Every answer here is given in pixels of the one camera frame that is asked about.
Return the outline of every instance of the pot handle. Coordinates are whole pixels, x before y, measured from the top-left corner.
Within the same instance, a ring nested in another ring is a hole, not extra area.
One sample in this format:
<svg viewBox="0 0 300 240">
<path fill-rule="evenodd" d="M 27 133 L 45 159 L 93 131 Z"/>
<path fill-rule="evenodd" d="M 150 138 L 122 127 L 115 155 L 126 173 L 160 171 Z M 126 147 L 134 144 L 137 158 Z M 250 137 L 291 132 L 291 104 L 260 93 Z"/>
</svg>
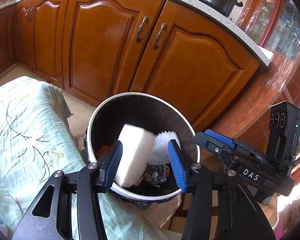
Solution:
<svg viewBox="0 0 300 240">
<path fill-rule="evenodd" d="M 235 5 L 238 6 L 238 7 L 242 7 L 243 6 L 243 2 L 242 1 L 241 2 L 236 2 Z"/>
</svg>

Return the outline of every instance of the wooden cabinet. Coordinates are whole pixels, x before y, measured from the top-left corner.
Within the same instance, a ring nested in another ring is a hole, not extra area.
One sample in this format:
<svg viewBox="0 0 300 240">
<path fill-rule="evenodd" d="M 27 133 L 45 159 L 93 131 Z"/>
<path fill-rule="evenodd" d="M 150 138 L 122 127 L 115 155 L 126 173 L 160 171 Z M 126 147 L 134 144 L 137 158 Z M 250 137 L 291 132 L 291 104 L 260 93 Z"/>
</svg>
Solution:
<svg viewBox="0 0 300 240">
<path fill-rule="evenodd" d="M 15 5 L 0 10 L 0 74 L 15 63 L 13 14 Z"/>
<path fill-rule="evenodd" d="M 159 34 L 162 24 L 167 27 Z M 167 1 L 130 91 L 162 98 L 200 131 L 225 109 L 258 66 L 229 33 L 206 17 Z"/>
<path fill-rule="evenodd" d="M 14 12 L 14 48 L 16 61 L 22 62 L 32 71 L 31 53 L 30 53 L 30 25 L 29 11 L 31 9 L 32 0 L 23 0 L 16 4 Z"/>
<path fill-rule="evenodd" d="M 63 45 L 65 90 L 93 106 L 127 92 L 163 2 L 69 0 Z"/>
<path fill-rule="evenodd" d="M 33 72 L 63 88 L 62 38 L 68 0 L 32 0 L 29 11 Z"/>
</svg>

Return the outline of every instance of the trash can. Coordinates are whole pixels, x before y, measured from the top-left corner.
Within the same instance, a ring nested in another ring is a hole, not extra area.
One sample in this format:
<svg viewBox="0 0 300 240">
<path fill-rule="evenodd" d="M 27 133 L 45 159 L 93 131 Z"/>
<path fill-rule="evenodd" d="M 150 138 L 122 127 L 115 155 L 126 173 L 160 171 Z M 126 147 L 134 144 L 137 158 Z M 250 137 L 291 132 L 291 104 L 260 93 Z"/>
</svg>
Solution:
<svg viewBox="0 0 300 240">
<path fill-rule="evenodd" d="M 200 150 L 193 142 L 194 130 L 185 117 L 164 100 L 143 93 L 128 92 L 114 95 L 103 101 L 93 112 L 87 129 L 87 151 L 90 162 L 97 162 L 97 152 L 103 145 L 111 146 L 125 124 L 142 127 L 154 134 L 174 131 L 178 135 L 181 151 L 194 162 L 200 161 Z M 172 169 L 160 188 L 141 183 L 122 188 L 115 182 L 111 190 L 135 201 L 164 202 L 181 192 Z"/>
</svg>

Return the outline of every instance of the cabinet handle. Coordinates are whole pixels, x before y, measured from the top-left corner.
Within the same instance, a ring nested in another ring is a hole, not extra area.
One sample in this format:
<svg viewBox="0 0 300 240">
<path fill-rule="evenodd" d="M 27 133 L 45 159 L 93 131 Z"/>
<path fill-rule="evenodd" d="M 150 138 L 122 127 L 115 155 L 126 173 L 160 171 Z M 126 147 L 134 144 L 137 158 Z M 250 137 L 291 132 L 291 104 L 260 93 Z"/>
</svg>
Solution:
<svg viewBox="0 0 300 240">
<path fill-rule="evenodd" d="M 30 8 L 27 10 L 27 12 L 26 12 L 26 19 L 27 20 L 29 20 L 29 18 L 28 18 L 28 12 L 29 12 L 29 10 L 30 10 Z"/>
<path fill-rule="evenodd" d="M 141 31 L 142 31 L 143 24 L 145 22 L 147 22 L 148 20 L 149 20 L 148 16 L 144 16 L 143 17 L 142 23 L 141 23 L 141 25 L 140 25 L 140 27 L 138 28 L 138 31 L 137 31 L 136 43 L 140 42 L 139 35 L 140 35 Z"/>
<path fill-rule="evenodd" d="M 33 10 L 33 7 L 31 8 L 31 10 L 30 10 L 30 12 L 29 12 L 29 19 L 30 19 L 30 21 L 32 21 L 32 17 L 31 17 L 31 12 L 32 12 L 32 10 Z"/>
<path fill-rule="evenodd" d="M 152 49 L 157 49 L 157 48 L 158 48 L 157 42 L 158 42 L 158 40 L 160 39 L 162 30 L 165 29 L 166 27 L 167 27 L 167 25 L 166 25 L 165 23 L 163 23 L 163 24 L 161 25 L 161 29 L 160 29 L 160 31 L 158 32 L 158 34 L 157 34 L 157 36 L 156 36 L 156 38 L 155 38 L 155 40 L 154 40 L 154 44 L 152 45 Z"/>
</svg>

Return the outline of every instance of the floor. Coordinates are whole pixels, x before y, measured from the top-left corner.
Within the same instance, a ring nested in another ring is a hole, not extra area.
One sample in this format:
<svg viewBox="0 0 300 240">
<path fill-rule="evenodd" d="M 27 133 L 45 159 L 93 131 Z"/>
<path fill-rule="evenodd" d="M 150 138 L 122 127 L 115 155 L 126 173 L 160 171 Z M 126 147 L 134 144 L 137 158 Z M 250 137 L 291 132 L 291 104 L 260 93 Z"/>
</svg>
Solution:
<svg viewBox="0 0 300 240">
<path fill-rule="evenodd" d="M 41 77 L 26 69 L 22 64 L 18 64 L 16 67 L 14 67 L 12 70 L 10 70 L 8 73 L 6 73 L 3 77 L 0 78 L 0 86 L 21 76 L 28 76 L 37 80 L 45 81 Z M 90 117 L 96 108 L 74 97 L 66 91 L 62 91 L 62 93 L 71 112 L 73 113 L 73 115 L 68 118 L 69 127 L 72 135 L 76 136 L 85 132 Z"/>
</svg>

